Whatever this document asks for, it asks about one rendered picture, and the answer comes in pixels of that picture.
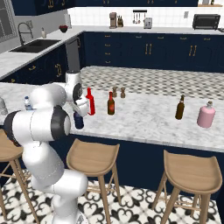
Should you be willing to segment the wooden bar stool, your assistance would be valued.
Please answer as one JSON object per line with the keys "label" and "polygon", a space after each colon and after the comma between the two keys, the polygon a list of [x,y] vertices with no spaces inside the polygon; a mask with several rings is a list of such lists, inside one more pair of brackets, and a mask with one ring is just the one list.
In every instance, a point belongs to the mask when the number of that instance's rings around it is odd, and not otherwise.
{"label": "wooden bar stool", "polygon": [[[161,224],[165,224],[174,207],[199,211],[199,224],[206,224],[210,197],[220,190],[222,175],[216,157],[195,157],[164,150],[164,173],[151,209],[156,207],[164,191],[166,209]],[[180,192],[194,195],[193,203],[177,201]]]}
{"label": "wooden bar stool", "polygon": [[99,187],[88,188],[87,192],[101,195],[107,224],[111,224],[107,194],[113,192],[113,189],[110,188],[112,182],[115,183],[118,203],[121,203],[116,169],[119,147],[119,144],[87,143],[75,139],[66,156],[66,165],[70,170],[77,170],[88,177],[98,178]]}
{"label": "wooden bar stool", "polygon": [[27,183],[26,180],[31,175],[24,175],[19,163],[19,158],[22,156],[23,149],[21,147],[16,147],[12,141],[6,136],[4,131],[0,129],[0,163],[6,163],[5,168],[0,171],[0,178],[13,178],[19,183],[24,197],[31,209],[35,221],[39,224],[38,216],[34,210],[32,202],[29,198],[28,192],[26,190]]}

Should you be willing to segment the navy lower cupboard run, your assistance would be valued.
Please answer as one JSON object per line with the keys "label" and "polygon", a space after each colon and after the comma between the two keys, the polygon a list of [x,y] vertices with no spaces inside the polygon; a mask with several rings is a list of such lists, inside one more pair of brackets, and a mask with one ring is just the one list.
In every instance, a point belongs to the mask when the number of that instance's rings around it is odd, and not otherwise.
{"label": "navy lower cupboard run", "polygon": [[224,35],[85,31],[80,65],[224,73]]}

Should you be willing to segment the pink bottle with cork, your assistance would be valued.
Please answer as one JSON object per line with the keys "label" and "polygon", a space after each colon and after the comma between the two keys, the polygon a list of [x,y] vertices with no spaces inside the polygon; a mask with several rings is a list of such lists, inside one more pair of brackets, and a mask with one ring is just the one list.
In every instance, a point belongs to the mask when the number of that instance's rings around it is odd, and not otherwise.
{"label": "pink bottle with cork", "polygon": [[197,124],[202,128],[210,128],[214,119],[215,109],[213,103],[209,101],[206,106],[203,106],[199,110]]}

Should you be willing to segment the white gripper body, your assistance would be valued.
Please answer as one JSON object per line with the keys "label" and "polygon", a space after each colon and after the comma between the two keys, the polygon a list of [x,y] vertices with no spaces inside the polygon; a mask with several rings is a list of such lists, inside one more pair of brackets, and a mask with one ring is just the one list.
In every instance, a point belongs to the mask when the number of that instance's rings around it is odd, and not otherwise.
{"label": "white gripper body", "polygon": [[88,99],[84,95],[74,101],[74,110],[82,117],[88,114]]}

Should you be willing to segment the red plastic bottle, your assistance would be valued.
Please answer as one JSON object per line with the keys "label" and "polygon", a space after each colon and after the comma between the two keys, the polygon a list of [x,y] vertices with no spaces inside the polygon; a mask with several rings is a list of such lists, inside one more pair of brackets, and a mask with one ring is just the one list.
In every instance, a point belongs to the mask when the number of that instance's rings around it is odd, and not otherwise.
{"label": "red plastic bottle", "polygon": [[88,102],[89,102],[88,114],[93,116],[95,114],[95,98],[92,96],[90,87],[87,88],[86,98],[88,99]]}

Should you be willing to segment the window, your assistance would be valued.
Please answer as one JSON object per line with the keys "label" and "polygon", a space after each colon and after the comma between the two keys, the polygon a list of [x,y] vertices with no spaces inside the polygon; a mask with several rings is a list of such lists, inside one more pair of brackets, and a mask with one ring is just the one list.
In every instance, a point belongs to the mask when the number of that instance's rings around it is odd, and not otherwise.
{"label": "window", "polygon": [[0,0],[0,43],[17,36],[7,0]]}

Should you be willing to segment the rail with hanging tools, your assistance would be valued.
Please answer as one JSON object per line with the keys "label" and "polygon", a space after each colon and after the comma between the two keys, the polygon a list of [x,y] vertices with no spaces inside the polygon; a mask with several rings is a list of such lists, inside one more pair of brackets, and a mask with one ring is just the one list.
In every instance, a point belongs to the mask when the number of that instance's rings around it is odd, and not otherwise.
{"label": "rail with hanging tools", "polygon": [[147,10],[133,10],[133,21],[134,25],[140,25],[144,22]]}

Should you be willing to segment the brown bottle with red cap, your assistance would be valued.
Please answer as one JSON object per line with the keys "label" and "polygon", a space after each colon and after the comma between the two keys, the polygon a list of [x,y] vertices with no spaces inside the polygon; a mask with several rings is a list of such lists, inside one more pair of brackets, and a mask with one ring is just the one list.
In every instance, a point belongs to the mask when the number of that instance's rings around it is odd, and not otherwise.
{"label": "brown bottle with red cap", "polygon": [[113,93],[109,92],[108,98],[108,114],[113,115],[115,113],[115,101],[113,99]]}

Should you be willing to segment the navy upper cupboard run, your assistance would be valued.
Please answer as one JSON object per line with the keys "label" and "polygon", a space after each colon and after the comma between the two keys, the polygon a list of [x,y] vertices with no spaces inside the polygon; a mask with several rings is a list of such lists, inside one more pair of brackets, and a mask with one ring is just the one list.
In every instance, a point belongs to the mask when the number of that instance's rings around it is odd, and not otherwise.
{"label": "navy upper cupboard run", "polygon": [[16,16],[38,16],[73,7],[197,7],[199,0],[11,0]]}

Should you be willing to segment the grey dishwasher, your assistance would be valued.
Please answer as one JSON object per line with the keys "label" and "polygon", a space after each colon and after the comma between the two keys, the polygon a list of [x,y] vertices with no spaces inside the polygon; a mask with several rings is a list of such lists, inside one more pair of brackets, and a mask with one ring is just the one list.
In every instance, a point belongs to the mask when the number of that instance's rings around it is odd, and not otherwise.
{"label": "grey dishwasher", "polygon": [[80,59],[77,38],[72,38],[66,42],[66,56],[68,68],[74,71],[80,71]]}

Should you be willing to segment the black tap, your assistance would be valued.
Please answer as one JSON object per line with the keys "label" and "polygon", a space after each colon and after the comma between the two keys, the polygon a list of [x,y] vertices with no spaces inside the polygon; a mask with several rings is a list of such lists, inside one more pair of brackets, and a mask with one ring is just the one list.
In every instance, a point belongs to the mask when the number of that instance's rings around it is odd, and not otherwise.
{"label": "black tap", "polygon": [[[20,25],[26,25],[29,31],[28,32],[20,31]],[[32,29],[27,23],[25,23],[25,22],[19,23],[17,26],[17,30],[18,30],[18,36],[19,36],[21,46],[23,46],[25,43],[25,41],[23,40],[23,37],[22,37],[23,34],[30,34],[31,38],[33,39]]]}

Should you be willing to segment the navy island front panel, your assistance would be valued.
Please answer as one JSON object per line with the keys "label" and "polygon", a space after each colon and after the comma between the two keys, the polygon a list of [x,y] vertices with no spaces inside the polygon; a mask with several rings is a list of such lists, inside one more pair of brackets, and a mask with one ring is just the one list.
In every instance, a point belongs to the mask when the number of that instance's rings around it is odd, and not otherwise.
{"label": "navy island front panel", "polygon": [[90,143],[119,144],[117,168],[120,184],[155,190],[162,172],[163,153],[189,154],[198,157],[217,157],[223,175],[223,186],[212,196],[224,200],[224,132],[220,129],[203,129],[194,124],[190,129],[182,123],[171,127],[104,127],[85,126],[72,129],[69,136],[51,142],[62,159],[75,139]]}

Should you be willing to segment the brown glass bottle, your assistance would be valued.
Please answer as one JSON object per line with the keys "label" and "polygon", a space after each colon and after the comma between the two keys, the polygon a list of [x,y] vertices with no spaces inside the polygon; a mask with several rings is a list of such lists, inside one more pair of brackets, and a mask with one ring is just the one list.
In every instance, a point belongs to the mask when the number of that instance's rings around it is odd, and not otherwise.
{"label": "brown glass bottle", "polygon": [[185,108],[184,98],[185,98],[185,96],[182,94],[181,98],[180,98],[180,101],[178,103],[178,106],[177,106],[177,111],[176,111],[175,118],[178,119],[178,120],[181,120],[182,116],[183,116],[183,112],[184,112],[184,108]]}

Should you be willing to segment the wooden wall shelf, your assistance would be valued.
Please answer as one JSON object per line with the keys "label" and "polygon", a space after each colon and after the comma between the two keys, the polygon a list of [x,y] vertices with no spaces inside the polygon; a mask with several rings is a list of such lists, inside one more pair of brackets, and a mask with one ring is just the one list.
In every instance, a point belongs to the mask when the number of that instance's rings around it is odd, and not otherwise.
{"label": "wooden wall shelf", "polygon": [[199,0],[198,7],[223,7],[224,2],[222,0]]}

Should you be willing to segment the black sink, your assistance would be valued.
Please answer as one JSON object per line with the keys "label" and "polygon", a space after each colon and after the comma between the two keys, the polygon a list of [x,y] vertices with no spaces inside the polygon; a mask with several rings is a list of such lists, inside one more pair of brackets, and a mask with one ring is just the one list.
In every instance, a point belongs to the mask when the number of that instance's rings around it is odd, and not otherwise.
{"label": "black sink", "polygon": [[11,53],[41,53],[46,50],[52,50],[60,45],[57,39],[36,39],[25,45],[21,45],[10,50]]}

